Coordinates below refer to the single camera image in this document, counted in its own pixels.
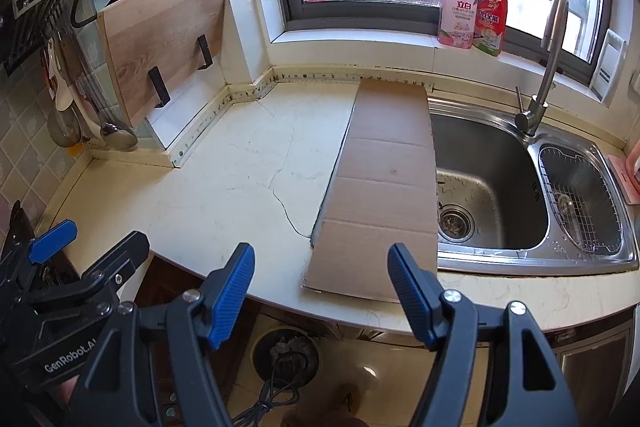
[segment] red spray bottle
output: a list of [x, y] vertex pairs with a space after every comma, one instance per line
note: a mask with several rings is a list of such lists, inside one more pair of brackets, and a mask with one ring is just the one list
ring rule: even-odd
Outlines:
[[478, 5], [474, 46], [494, 57], [502, 51], [507, 8], [507, 0], [484, 0]]

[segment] pink soap bottle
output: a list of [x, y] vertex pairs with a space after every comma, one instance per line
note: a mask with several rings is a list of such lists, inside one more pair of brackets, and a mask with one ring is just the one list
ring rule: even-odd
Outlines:
[[438, 42], [469, 49], [473, 44], [478, 0], [440, 0]]

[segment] cardboard sheet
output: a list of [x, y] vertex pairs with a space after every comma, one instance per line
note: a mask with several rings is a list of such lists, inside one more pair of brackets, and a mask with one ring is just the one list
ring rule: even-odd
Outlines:
[[423, 87], [363, 80], [322, 204], [305, 286], [398, 302], [386, 270], [393, 243], [435, 273], [435, 155]]

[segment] stainless steel sink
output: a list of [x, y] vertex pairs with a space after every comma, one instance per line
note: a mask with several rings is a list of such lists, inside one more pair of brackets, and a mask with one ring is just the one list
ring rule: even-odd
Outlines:
[[522, 144], [499, 128], [442, 114], [432, 114], [431, 129], [440, 249], [515, 251], [540, 244], [548, 216]]
[[430, 99], [438, 181], [438, 268], [585, 275], [638, 267], [622, 195], [596, 145], [513, 116]]

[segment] dish rack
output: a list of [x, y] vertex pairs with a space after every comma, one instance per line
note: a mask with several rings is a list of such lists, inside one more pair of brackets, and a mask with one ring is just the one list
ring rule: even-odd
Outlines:
[[560, 146], [540, 151], [540, 171], [564, 233], [585, 253], [613, 255], [622, 245], [622, 228], [607, 185], [580, 153]]

